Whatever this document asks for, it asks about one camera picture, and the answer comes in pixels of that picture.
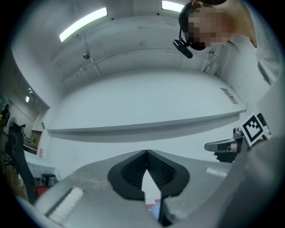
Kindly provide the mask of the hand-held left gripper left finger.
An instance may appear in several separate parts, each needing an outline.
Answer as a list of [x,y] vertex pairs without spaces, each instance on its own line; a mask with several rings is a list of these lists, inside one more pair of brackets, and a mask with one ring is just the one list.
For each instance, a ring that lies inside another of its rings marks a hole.
[[142,191],[145,151],[89,163],[46,191],[35,208],[49,227],[158,228]]

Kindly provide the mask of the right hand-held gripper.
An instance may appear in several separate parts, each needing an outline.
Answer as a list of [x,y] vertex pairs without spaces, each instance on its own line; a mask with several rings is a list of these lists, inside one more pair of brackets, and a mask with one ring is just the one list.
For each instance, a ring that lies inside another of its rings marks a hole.
[[261,113],[250,114],[239,127],[234,128],[233,138],[204,145],[205,150],[215,152],[216,159],[224,163],[233,163],[242,151],[242,146],[247,146],[247,151],[260,142],[271,139],[272,135]]

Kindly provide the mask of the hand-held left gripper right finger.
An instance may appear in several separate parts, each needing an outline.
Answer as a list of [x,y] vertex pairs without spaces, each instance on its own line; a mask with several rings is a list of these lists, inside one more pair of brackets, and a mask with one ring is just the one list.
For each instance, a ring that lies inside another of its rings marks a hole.
[[200,207],[221,185],[229,163],[147,150],[147,171],[161,192],[158,222],[173,225]]

